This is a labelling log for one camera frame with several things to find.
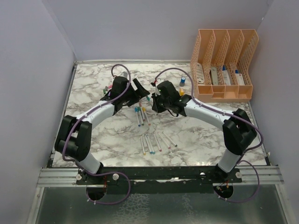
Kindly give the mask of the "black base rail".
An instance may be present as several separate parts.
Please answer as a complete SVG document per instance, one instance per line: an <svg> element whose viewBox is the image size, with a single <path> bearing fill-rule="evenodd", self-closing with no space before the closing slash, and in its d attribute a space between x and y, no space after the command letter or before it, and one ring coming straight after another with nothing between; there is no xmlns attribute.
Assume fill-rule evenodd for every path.
<svg viewBox="0 0 299 224"><path fill-rule="evenodd" d="M103 167L103 176L79 171L78 186L108 194L213 193L214 185L241 183L240 170L225 174L215 166Z"/></svg>

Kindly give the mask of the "white box in organizer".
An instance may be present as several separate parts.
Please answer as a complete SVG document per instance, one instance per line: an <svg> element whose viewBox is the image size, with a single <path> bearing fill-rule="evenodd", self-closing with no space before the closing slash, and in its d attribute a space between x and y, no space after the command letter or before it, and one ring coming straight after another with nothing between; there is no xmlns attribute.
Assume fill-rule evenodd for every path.
<svg viewBox="0 0 299 224"><path fill-rule="evenodd" d="M245 85L243 75L239 73L238 70L235 70L235 78L237 80L238 85Z"/></svg>

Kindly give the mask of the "blue cap left marker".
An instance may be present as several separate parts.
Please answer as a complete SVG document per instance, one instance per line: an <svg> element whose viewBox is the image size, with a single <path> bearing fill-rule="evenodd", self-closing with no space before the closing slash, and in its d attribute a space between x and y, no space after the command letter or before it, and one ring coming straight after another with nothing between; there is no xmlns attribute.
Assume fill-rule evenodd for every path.
<svg viewBox="0 0 299 224"><path fill-rule="evenodd" d="M136 115L138 127L140 127L141 123L140 123L140 120L139 120L139 115L138 115L138 109L137 109L137 107L135 107L134 110L135 110L135 115Z"/></svg>

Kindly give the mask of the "pink cap marker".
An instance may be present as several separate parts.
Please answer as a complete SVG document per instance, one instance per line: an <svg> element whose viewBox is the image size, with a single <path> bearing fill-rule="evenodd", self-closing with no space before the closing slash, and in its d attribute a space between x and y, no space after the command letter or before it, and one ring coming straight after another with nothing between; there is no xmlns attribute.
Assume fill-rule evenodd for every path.
<svg viewBox="0 0 299 224"><path fill-rule="evenodd" d="M168 142L166 141L166 139L162 136L161 133L158 133L159 137L161 138L161 140L163 141L163 143L166 145L166 147L168 149L171 149L170 145L168 144Z"/></svg>

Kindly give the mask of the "peach plastic file organizer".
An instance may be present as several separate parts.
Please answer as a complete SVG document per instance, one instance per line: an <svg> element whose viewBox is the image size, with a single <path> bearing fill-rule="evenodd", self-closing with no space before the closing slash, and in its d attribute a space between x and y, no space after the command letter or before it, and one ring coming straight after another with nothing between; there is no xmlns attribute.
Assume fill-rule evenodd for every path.
<svg viewBox="0 0 299 224"><path fill-rule="evenodd" d="M190 62L195 97L209 103L249 102L249 66L258 41L254 29L199 29ZM217 68L219 85L211 84L211 67ZM245 85L238 85L235 70Z"/></svg>

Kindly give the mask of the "blue grey round stamp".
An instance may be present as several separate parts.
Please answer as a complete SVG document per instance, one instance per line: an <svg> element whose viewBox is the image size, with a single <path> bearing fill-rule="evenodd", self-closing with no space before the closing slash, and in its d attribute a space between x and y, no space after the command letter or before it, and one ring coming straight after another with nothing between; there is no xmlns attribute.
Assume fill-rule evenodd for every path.
<svg viewBox="0 0 299 224"><path fill-rule="evenodd" d="M184 87L185 86L185 81L186 81L186 78L184 76L182 76L181 79L180 79L179 86Z"/></svg>

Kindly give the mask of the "magenta cap marker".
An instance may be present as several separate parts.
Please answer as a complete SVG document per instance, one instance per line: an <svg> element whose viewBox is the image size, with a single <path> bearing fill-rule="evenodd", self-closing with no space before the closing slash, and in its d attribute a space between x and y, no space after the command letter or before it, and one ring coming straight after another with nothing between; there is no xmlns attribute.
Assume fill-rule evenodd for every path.
<svg viewBox="0 0 299 224"><path fill-rule="evenodd" d="M158 147L159 152L162 152L162 148L161 148L161 146L160 146L160 143L159 143L159 141L158 141L158 138L157 138L156 134L153 133L153 136L154 136L154 138L155 138L155 141L156 141L156 144L157 144L157 147Z"/></svg>

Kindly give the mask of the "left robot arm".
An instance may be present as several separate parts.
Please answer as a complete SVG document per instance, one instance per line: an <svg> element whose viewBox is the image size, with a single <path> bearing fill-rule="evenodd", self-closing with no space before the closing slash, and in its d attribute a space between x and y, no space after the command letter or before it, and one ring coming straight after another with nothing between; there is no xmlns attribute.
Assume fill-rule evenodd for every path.
<svg viewBox="0 0 299 224"><path fill-rule="evenodd" d="M87 179L98 184L103 180L103 164L90 152L92 129L114 116L123 106L132 106L150 94L135 78L136 90L125 77L116 77L112 88L98 104L76 117L66 115L60 125L54 149L85 169Z"/></svg>

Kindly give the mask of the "yellow grey square stamp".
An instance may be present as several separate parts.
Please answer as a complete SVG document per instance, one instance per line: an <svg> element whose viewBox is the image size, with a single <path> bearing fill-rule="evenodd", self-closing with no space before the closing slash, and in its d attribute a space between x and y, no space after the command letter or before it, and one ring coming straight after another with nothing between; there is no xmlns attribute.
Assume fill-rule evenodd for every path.
<svg viewBox="0 0 299 224"><path fill-rule="evenodd" d="M184 90L183 90L183 88L179 88L179 91L178 91L178 92L179 92L179 95L180 95L180 96L183 96L183 95L184 95Z"/></svg>

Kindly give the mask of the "light blue cap marker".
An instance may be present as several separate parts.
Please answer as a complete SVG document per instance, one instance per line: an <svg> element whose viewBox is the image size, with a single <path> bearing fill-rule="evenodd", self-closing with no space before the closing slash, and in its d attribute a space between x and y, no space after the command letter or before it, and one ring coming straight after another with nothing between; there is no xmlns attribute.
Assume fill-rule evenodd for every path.
<svg viewBox="0 0 299 224"><path fill-rule="evenodd" d="M152 145L151 145L151 142L150 142L150 140L149 140L149 138L148 138L148 135L145 135L145 140L146 140L146 142L147 142L147 145L148 145L148 148L149 148L150 153L151 153L151 154L155 154L155 151L153 150Z"/></svg>

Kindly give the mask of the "brown cap marker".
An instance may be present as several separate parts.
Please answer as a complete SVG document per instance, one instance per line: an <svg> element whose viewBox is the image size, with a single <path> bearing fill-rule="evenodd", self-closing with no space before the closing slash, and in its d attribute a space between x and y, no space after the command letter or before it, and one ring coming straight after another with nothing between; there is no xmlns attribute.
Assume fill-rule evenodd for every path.
<svg viewBox="0 0 299 224"><path fill-rule="evenodd" d="M146 118L145 118L145 115L144 115L144 112L143 112L143 109L142 109L142 104L141 104L141 102L139 102L139 107L140 107L140 111L141 111L141 115L142 115L142 120L145 121Z"/></svg>

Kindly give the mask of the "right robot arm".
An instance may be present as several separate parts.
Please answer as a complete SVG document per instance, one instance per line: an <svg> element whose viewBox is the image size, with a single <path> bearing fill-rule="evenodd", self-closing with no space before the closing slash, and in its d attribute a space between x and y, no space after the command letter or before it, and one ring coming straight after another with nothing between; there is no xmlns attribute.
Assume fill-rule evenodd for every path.
<svg viewBox="0 0 299 224"><path fill-rule="evenodd" d="M151 95L152 110L157 113L172 111L176 115L202 120L223 131L226 150L217 163L215 179L226 182L231 178L231 170L236 166L257 133L247 113L242 109L225 112L194 99L190 95L180 96L170 81L163 81L156 86Z"/></svg>

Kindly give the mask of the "green cap marker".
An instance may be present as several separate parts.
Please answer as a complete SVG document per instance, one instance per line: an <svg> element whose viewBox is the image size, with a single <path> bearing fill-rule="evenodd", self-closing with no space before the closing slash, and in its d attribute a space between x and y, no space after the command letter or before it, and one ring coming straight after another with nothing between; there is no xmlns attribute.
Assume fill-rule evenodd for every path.
<svg viewBox="0 0 299 224"><path fill-rule="evenodd" d="M141 126L144 126L144 121L143 121L143 117L142 117L142 113L141 113L141 108L137 107L137 110L138 110L138 115L140 117L140 124L141 124Z"/></svg>
<svg viewBox="0 0 299 224"><path fill-rule="evenodd" d="M140 142L141 142L141 147L142 147L142 153L143 153L143 155L146 155L142 136L140 136Z"/></svg>

